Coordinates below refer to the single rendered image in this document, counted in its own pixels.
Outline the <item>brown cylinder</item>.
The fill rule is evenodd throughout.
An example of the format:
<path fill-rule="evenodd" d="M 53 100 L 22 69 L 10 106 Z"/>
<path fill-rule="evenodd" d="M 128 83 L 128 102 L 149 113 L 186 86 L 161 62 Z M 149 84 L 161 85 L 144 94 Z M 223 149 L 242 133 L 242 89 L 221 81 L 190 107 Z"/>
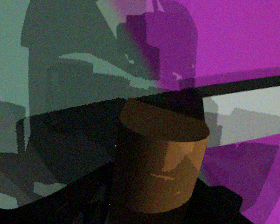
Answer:
<path fill-rule="evenodd" d="M 195 107 L 127 98 L 107 223 L 181 224 L 209 133 Z"/>

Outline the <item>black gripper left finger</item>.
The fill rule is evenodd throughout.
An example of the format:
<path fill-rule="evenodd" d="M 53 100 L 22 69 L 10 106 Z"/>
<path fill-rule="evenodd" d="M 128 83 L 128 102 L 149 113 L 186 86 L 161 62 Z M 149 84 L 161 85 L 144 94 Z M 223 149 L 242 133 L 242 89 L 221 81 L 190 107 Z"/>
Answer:
<path fill-rule="evenodd" d="M 14 209 L 0 208 L 0 224 L 104 224 L 110 211 L 114 162 L 60 191 Z"/>

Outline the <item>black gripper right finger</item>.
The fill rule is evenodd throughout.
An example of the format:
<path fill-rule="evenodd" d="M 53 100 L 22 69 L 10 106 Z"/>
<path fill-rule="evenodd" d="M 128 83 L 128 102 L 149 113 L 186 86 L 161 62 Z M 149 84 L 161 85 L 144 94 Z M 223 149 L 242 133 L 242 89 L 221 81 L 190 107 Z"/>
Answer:
<path fill-rule="evenodd" d="M 236 211 L 235 207 L 197 178 L 181 224 L 255 224 Z"/>

